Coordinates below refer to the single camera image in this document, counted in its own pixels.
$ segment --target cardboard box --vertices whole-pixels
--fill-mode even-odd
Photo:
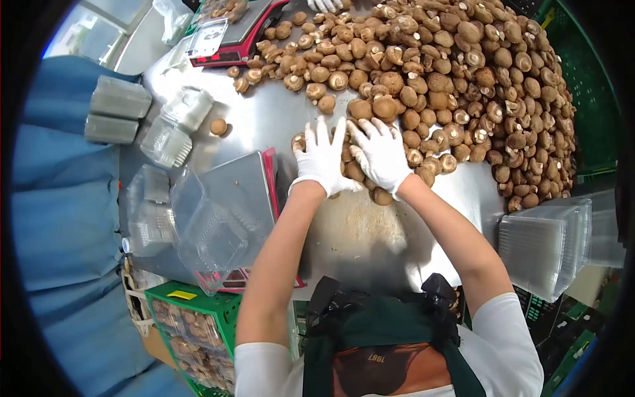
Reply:
[[[170,352],[167,346],[163,343],[161,333],[157,329],[156,325],[153,325],[152,328],[150,328],[147,338],[142,337],[141,339],[144,342],[145,350],[147,350],[152,357],[158,358],[172,368],[177,369],[177,364],[172,359],[172,356],[170,356]]]

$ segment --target stainless steel table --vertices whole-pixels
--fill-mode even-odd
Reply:
[[[369,2],[351,13],[365,15],[371,7]],[[286,12],[285,19],[290,19],[298,10],[306,11],[309,18],[314,14],[306,5],[295,6]],[[300,29],[294,29],[290,39],[297,39],[299,35]],[[188,66],[183,71],[170,70],[162,75],[170,55],[166,54],[144,74],[144,86],[155,98],[147,119],[153,120],[159,108],[182,85],[205,88],[216,103],[201,128],[192,134],[194,148],[187,162],[200,173],[251,151],[275,147],[277,193],[284,203],[288,187],[297,175],[291,138],[304,130],[306,122],[320,115],[306,99],[304,90],[294,93],[285,89],[282,81],[263,81],[240,95],[234,90],[234,80],[227,77],[225,68]],[[355,97],[355,91],[338,93],[335,112],[327,118],[329,126],[345,116],[347,102]],[[225,119],[231,126],[223,137],[209,132],[209,125],[216,118]],[[133,145],[121,150],[123,189],[141,164],[151,163],[138,147],[148,125],[149,122],[144,123]],[[170,172],[172,182],[179,172]],[[496,247],[496,224],[504,213],[504,199],[497,193],[489,164],[461,164],[454,173],[438,176],[432,190],[465,215]],[[125,231],[124,208],[120,208],[120,214]],[[135,258],[134,262],[148,271],[196,283],[172,249],[154,258]],[[422,282],[433,272],[443,274],[452,285],[460,284],[447,256],[409,206],[404,203],[378,206],[368,191],[344,192],[337,199],[325,200],[311,224],[300,262],[300,275],[308,286],[295,290],[293,298],[309,300],[323,275],[339,279],[346,289],[389,293],[405,288],[419,291]]]

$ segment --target white sleeve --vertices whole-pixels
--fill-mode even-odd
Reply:
[[[518,295],[504,293],[485,302],[474,314],[472,330],[493,346],[504,364],[518,374],[516,386],[524,391],[518,395],[540,395],[544,373]]]
[[[235,397],[278,397],[291,372],[289,349],[276,343],[236,346],[234,362]]]

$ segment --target window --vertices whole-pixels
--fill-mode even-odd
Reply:
[[[44,58],[78,55],[113,68],[151,6],[151,0],[82,0],[58,29]]]
[[[126,25],[132,24],[147,0],[86,0]]]

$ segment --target yellow label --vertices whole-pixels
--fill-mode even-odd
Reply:
[[[551,10],[549,10],[549,12],[547,13],[547,17],[545,18],[545,22],[542,23],[542,25],[540,26],[543,30],[547,28],[547,26],[549,25],[549,22],[551,22],[553,20],[553,18],[556,17],[556,9],[555,8],[551,8]]]
[[[196,298],[196,294],[195,293],[189,293],[189,292],[184,292],[184,291],[170,292],[167,296],[169,296],[169,297],[177,297],[177,298],[181,298],[181,299],[185,299],[185,300],[190,300],[190,299]]]

